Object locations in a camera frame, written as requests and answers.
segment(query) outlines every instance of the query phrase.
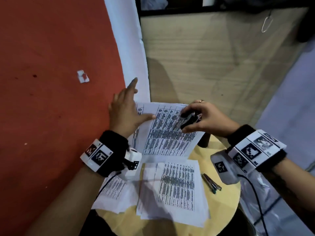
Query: black wristband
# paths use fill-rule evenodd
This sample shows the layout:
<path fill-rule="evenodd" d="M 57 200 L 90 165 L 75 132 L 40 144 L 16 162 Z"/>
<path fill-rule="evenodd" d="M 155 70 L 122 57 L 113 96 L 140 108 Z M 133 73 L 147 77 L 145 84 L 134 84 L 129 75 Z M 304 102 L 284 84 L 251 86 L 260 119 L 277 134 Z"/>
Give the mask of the black wristband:
<path fill-rule="evenodd" d="M 234 133 L 232 133 L 230 136 L 228 136 L 227 140 L 230 143 L 230 145 L 234 147 L 236 144 L 238 144 L 240 141 L 242 141 L 244 138 L 246 138 L 248 135 L 252 134 L 253 132 L 255 132 L 254 128 L 252 128 L 249 125 L 243 125 Z M 279 162 L 281 162 L 286 157 L 286 155 L 287 153 L 281 149 L 272 157 L 270 157 L 268 160 L 266 160 L 261 165 L 259 165 L 256 168 L 256 170 L 258 172 L 270 171 L 274 166 L 276 166 Z"/>
<path fill-rule="evenodd" d="M 107 146 L 113 154 L 97 170 L 97 173 L 103 177 L 107 177 L 113 171 L 123 170 L 123 160 L 126 155 L 126 150 L 129 148 L 128 140 L 116 132 L 105 131 L 99 141 Z"/>

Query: yellow tabletop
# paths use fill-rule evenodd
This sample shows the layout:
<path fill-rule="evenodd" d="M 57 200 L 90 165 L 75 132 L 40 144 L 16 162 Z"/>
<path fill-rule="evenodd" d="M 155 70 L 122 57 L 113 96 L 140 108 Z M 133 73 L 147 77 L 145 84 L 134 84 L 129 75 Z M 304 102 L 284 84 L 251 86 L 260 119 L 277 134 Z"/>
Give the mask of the yellow tabletop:
<path fill-rule="evenodd" d="M 224 145 L 211 135 L 208 148 L 196 146 L 189 159 L 198 160 L 200 172 L 206 173 L 211 179 L 222 187 L 222 191 L 213 194 L 207 184 L 203 182 L 211 219 L 208 219 L 204 228 L 172 222 L 167 219 L 141 220 L 136 215 L 136 206 L 132 206 L 124 213 L 115 214 L 106 210 L 97 210 L 112 231 L 119 236 L 216 236 L 232 219 L 240 197 L 240 183 L 225 185 L 220 180 L 211 160 L 210 155 L 225 149 Z"/>

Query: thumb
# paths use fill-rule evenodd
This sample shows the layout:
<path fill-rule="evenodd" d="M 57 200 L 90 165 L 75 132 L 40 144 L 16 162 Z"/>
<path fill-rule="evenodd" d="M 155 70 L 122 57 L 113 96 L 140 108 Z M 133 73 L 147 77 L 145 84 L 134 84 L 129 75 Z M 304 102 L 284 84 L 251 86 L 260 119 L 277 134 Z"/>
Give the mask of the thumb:
<path fill-rule="evenodd" d="M 145 114 L 141 114 L 138 116 L 138 123 L 139 124 L 142 124 L 146 121 L 150 121 L 150 120 L 153 120 L 153 119 L 156 119 L 157 117 L 154 115 L 154 114 L 151 114 L 151 113 L 145 113 Z"/>
<path fill-rule="evenodd" d="M 186 126 L 186 127 L 184 127 L 184 128 L 182 129 L 182 132 L 183 132 L 183 133 L 192 133 L 192 132 L 194 132 L 194 131 L 203 131 L 202 128 L 201 128 L 200 123 L 201 123 L 201 122 L 188 125 L 188 126 Z"/>

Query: pen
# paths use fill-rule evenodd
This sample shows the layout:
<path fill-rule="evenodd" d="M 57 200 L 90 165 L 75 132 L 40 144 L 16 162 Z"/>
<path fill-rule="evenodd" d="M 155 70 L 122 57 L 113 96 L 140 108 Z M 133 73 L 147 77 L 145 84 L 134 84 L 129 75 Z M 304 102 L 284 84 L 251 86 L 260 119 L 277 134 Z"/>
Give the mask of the pen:
<path fill-rule="evenodd" d="M 206 173 L 204 173 L 204 176 L 206 177 L 206 179 L 211 182 L 211 184 L 213 184 L 215 186 L 216 189 L 218 190 L 222 190 L 222 187 L 219 186 L 217 183 L 215 183 Z"/>
<path fill-rule="evenodd" d="M 206 178 L 203 174 L 201 174 L 201 177 L 202 177 L 203 180 L 207 183 L 207 185 L 209 186 L 211 192 L 212 192 L 213 194 L 215 194 L 215 193 L 216 193 L 216 190 L 215 190 L 215 188 L 212 186 L 212 184 L 207 180 L 207 178 Z"/>

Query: wooden floor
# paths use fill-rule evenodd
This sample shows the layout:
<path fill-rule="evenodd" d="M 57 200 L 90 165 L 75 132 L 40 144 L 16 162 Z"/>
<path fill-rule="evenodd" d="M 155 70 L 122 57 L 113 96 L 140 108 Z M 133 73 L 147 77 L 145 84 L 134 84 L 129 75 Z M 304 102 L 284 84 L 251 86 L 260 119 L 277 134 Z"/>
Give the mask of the wooden floor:
<path fill-rule="evenodd" d="M 294 41 L 305 9 L 142 17 L 152 102 L 204 99 L 254 125 L 298 57 Z"/>

